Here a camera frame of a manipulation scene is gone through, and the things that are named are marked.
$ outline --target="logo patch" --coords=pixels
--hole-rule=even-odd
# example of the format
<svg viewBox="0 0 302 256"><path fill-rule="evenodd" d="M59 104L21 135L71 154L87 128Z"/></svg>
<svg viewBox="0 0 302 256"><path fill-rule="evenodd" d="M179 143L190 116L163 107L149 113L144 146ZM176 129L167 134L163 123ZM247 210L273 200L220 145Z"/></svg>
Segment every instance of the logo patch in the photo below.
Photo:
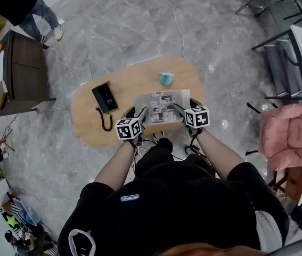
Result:
<svg viewBox="0 0 302 256"><path fill-rule="evenodd" d="M120 201L124 202L124 201L137 200L139 197L140 197L139 194L127 195L127 196L121 197Z"/></svg>

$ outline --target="gray marble floor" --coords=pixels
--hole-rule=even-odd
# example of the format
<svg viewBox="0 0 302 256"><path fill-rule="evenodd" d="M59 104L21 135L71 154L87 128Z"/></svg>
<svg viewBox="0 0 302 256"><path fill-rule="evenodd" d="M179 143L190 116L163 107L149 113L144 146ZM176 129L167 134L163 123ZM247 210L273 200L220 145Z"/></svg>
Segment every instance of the gray marble floor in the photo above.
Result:
<svg viewBox="0 0 302 256"><path fill-rule="evenodd" d="M206 94L209 130L244 156L257 148L259 120L246 102L261 107L263 96L274 90L263 55L250 49L267 36L248 9L234 14L241 0L169 1L183 34L185 56L196 66ZM57 101L18 115L9 139L16 152L10 152L3 170L14 189L34 198L38 213L57 237L83 186L117 149L92 149L77 137L70 116L76 89L121 67L158 56L181 56L183 50L166 0L62 0L53 10L65 21L63 39L56 42L44 20L38 25L47 44L80 79L53 49L45 52L51 94ZM14 115L0 118L0 137L12 119ZM228 121L226 129L223 119ZM167 135L175 144L175 155L184 157L184 129ZM255 155L252 161L265 172L261 157Z"/></svg>

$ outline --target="paper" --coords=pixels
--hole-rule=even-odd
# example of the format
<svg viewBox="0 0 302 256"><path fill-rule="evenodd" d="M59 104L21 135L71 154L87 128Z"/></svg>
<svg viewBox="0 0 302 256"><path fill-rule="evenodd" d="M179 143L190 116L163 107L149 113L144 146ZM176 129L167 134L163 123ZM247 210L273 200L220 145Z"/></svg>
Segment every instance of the paper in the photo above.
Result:
<svg viewBox="0 0 302 256"><path fill-rule="evenodd" d="M143 107L146 106L148 108L148 114L144 123L145 126L181 122L182 118L174 109L174 103L184 109L189 109L190 90L152 92L134 97L136 114L138 114Z"/></svg>

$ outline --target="hair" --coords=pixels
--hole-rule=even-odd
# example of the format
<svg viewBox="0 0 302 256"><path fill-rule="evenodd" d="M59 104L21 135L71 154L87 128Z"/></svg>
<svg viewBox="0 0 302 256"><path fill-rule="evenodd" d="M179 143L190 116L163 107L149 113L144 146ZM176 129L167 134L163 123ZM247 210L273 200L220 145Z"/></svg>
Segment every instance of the hair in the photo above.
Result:
<svg viewBox="0 0 302 256"><path fill-rule="evenodd" d="M11 232L5 233L4 236L5 236L5 239L6 239L8 242L10 242L10 241L11 241L11 238L13 237L13 235L12 235Z"/></svg>

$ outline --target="oval table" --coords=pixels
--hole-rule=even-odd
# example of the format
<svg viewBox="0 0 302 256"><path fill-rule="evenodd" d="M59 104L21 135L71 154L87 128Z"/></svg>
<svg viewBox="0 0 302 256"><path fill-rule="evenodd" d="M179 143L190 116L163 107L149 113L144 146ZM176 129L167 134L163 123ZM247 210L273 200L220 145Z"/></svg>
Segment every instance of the oval table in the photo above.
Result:
<svg viewBox="0 0 302 256"><path fill-rule="evenodd" d="M159 74L168 72L175 74L173 83L163 86L159 82ZM159 57L149 61L140 62L109 73L101 78L89 81L75 92L71 101L71 117L74 128L81 139L93 148L105 148L118 143L115 128L110 132L102 129L100 114L96 107L92 89L109 81L110 90L119 106L113 111L113 125L130 107L134 96L142 93L158 91L190 89L190 97L203 105L205 95L200 85L198 74L192 64L180 57ZM104 115L106 127L109 125L109 115ZM160 124L147 126L144 134L158 133L182 126L181 123Z"/></svg>

